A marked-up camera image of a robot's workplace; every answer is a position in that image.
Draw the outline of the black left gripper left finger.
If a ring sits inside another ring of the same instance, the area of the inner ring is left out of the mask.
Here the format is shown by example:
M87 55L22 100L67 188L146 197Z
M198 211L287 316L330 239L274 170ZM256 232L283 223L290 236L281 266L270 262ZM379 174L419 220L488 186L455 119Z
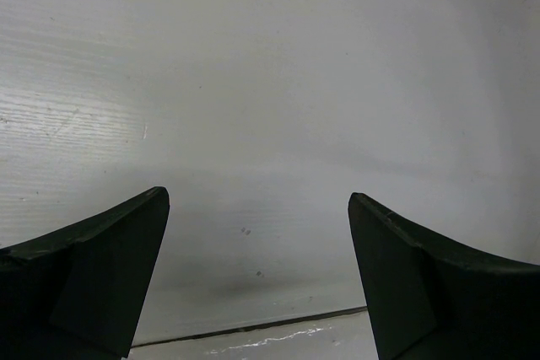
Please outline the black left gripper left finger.
M153 187L1 250L3 359L125 359L170 212Z

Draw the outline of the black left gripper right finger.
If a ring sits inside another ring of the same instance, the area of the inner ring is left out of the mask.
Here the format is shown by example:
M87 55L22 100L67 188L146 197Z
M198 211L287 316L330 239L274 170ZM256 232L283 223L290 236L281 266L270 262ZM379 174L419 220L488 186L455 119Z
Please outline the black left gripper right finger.
M363 193L348 218L379 358L538 358L538 266L459 243Z

